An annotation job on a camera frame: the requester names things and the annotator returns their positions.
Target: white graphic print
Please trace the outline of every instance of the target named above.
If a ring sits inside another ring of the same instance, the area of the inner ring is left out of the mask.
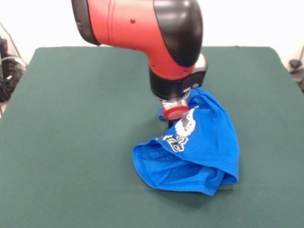
[[[162,140],[166,140],[174,152],[183,152],[185,150],[185,144],[188,141],[188,138],[177,136],[176,138],[173,135],[165,135]]]
[[[190,109],[176,124],[175,131],[177,135],[188,137],[195,129],[195,120],[193,119],[194,108]]]

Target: green felt surface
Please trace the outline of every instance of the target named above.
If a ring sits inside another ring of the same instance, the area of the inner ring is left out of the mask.
[[[0,120],[0,227],[302,228],[303,94],[270,48],[203,50],[203,88],[237,132],[239,184],[214,197],[146,186],[132,148],[166,123],[145,55],[41,48]]]

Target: blue t-shirt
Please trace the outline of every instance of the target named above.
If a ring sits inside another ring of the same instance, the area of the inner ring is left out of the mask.
[[[134,166],[153,188],[213,196],[221,184],[238,182],[236,132],[210,93],[192,89],[188,104],[190,110],[163,136],[134,147]]]

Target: white wall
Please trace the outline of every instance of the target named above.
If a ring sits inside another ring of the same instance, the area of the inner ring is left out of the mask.
[[[0,21],[22,58],[35,49],[90,46],[80,37],[70,0],[0,0]],[[304,1],[199,0],[205,46],[270,46],[285,66],[304,45]]]

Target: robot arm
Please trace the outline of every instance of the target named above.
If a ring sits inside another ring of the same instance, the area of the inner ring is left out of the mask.
[[[188,110],[189,90],[202,85],[207,70],[196,0],[72,0],[72,6],[85,41],[147,55],[151,90],[165,118]]]

